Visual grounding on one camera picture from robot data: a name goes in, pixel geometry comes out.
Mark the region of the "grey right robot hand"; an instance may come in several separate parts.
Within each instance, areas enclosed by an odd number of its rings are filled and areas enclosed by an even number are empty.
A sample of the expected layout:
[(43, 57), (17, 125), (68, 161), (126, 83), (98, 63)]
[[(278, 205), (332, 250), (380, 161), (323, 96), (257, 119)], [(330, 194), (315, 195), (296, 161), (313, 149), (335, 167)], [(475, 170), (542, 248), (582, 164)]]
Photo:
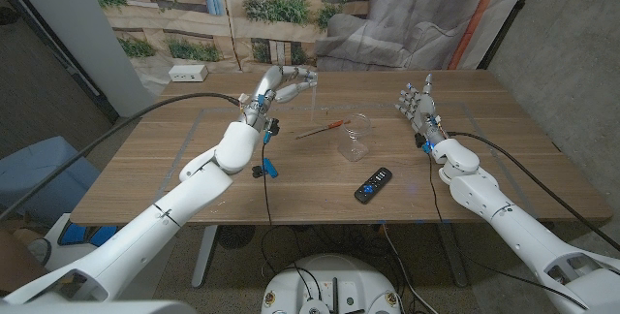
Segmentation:
[(398, 103), (395, 105), (411, 122), (419, 146), (427, 144), (433, 147), (447, 138), (440, 129), (440, 120), (437, 118), (434, 100), (430, 95), (431, 90), (432, 75), (428, 74), (421, 91), (408, 83), (407, 89), (400, 91)]

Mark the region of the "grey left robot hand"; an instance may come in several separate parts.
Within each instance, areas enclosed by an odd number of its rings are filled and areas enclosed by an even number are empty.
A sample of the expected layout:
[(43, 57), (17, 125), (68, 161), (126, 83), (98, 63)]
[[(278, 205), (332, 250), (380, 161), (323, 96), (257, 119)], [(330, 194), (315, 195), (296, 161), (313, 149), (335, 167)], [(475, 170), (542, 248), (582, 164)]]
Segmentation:
[(243, 108), (238, 120), (260, 132), (265, 124), (265, 115), (270, 104), (288, 103), (302, 91), (318, 84), (318, 74), (301, 67), (271, 66), (263, 75), (250, 104)]

